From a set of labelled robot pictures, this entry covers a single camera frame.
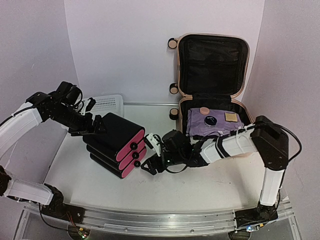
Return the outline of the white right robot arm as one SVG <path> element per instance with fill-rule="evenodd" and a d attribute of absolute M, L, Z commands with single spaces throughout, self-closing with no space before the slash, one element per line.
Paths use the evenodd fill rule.
<path fill-rule="evenodd" d="M 153 176 L 176 165 L 200 168 L 222 160 L 256 156 L 263 162 L 264 176 L 258 204 L 251 216 L 262 222 L 276 207 L 289 164 L 289 136 L 283 126 L 264 115 L 225 135 L 210 133 L 195 142 L 177 130 L 163 137 L 148 134 L 144 141 L 155 153 L 141 164 L 141 169 Z"/>

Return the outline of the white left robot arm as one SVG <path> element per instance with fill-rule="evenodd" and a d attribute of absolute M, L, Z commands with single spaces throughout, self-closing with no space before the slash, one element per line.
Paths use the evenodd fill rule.
<path fill-rule="evenodd" d="M 55 91 L 36 92 L 0 124 L 0 154 L 3 156 L 26 133 L 51 119 L 68 128 L 72 136 L 105 134 L 107 128 L 100 115 L 89 111 L 95 105 L 93 98 L 84 104 L 83 113 L 76 109 L 82 102 L 82 91 L 63 81 Z M 53 187 L 17 178 L 4 167 L 0 168 L 0 195 L 47 206 L 57 219 L 67 214 L 67 207 L 54 198 Z"/>

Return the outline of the black pink drawer organizer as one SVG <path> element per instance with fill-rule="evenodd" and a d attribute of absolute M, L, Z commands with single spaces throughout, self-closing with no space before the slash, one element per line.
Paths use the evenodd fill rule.
<path fill-rule="evenodd" d="M 116 175 L 126 178 L 147 153 L 145 128 L 117 114 L 102 117 L 105 133 L 82 137 L 90 158 Z"/>

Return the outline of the purple shirt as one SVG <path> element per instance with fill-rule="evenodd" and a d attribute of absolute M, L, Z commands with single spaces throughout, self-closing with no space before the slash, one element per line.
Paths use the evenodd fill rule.
<path fill-rule="evenodd" d="M 245 125 L 232 111 L 190 108 L 187 114 L 186 135 L 189 137 L 223 136 Z"/>

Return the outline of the white perforated plastic basket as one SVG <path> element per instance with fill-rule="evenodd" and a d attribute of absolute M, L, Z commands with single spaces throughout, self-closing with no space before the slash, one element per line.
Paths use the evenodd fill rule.
<path fill-rule="evenodd" d="M 95 100 L 95 105 L 88 111 L 86 107 L 89 105 L 90 99 Z M 124 116 L 124 101 L 120 94 L 84 98 L 79 107 L 79 113 L 83 116 L 85 113 L 91 113 L 93 118 L 96 115 L 103 117 L 107 113 L 113 113 L 120 117 Z"/>

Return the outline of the beige hard-shell suitcase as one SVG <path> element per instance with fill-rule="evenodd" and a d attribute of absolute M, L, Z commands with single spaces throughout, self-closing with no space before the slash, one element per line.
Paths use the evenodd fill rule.
<path fill-rule="evenodd" d="M 254 122 L 246 106 L 238 101 L 245 86 L 250 47 L 236 36 L 187 33 L 170 38 L 167 43 L 176 50 L 177 82 L 169 90 L 180 93 L 180 131 L 194 145 L 202 136 L 188 133 L 189 111 L 206 107 L 238 114 L 245 126 Z"/>

